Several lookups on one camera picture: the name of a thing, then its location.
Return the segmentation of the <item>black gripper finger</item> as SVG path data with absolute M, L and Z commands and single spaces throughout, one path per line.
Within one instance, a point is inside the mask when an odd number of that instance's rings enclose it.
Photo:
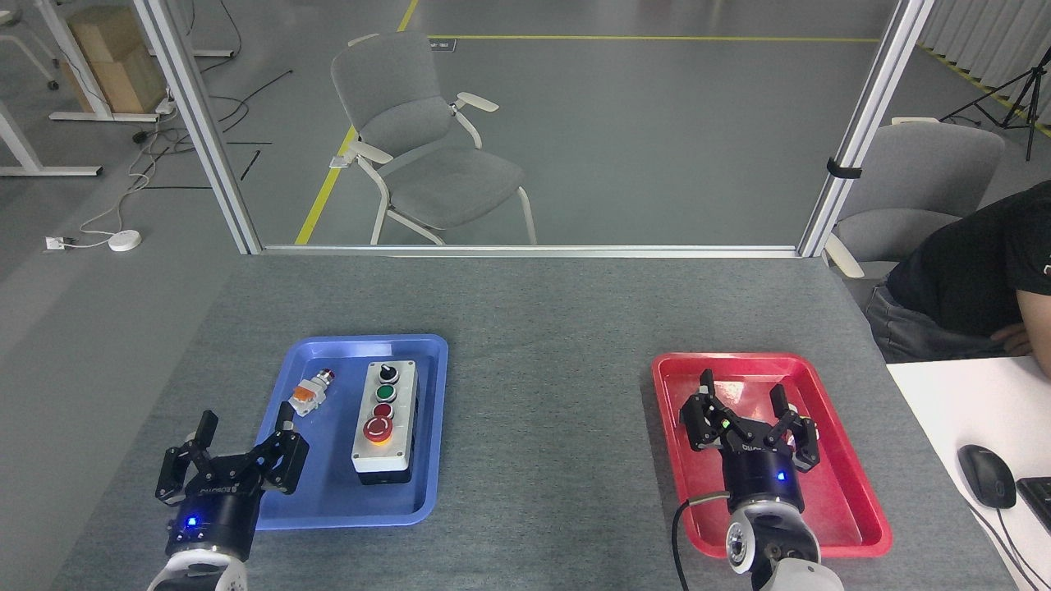
M 261 494 L 277 490 L 290 495 L 296 491 L 310 446 L 296 432 L 294 415 L 292 404 L 282 401 L 274 428 L 267 439 L 247 453 L 232 457 L 227 475 L 236 485 L 236 493 Z
M 788 403 L 786 390 L 782 384 L 776 384 L 770 389 L 772 412 L 777 422 L 762 435 L 761 441 L 767 448 L 777 451 L 778 446 L 792 446 L 792 463 L 796 471 L 807 474 L 819 463 L 819 440 L 817 423 L 813 419 L 800 415 Z
M 169 447 L 154 486 L 154 497 L 165 505 L 179 505 L 186 497 L 184 487 L 190 465 L 195 467 L 199 478 L 214 478 L 213 460 L 208 449 L 213 442 L 218 417 L 213 411 L 204 411 L 195 431 L 179 447 Z
M 686 427 L 691 449 L 695 451 L 712 446 L 729 446 L 731 433 L 737 442 L 746 440 L 743 419 L 716 396 L 710 368 L 702 371 L 698 390 L 680 408 L 679 420 Z

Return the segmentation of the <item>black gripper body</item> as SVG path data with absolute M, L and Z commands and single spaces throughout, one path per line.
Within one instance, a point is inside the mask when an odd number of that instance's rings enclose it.
M 259 518 L 262 487 L 255 472 L 232 478 L 198 474 L 186 486 L 168 535 L 168 555 L 205 549 L 248 561 Z
M 724 447 L 721 460 L 729 510 L 759 501 L 787 502 L 796 509 L 805 508 L 796 476 L 792 447 L 785 442 L 776 449 Z

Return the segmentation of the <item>person's left hand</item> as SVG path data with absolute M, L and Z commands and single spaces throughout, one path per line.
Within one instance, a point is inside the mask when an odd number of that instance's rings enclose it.
M 998 344 L 1006 356 L 1021 358 L 1031 355 L 1033 346 L 1024 323 L 1011 324 L 1001 328 L 990 337 Z

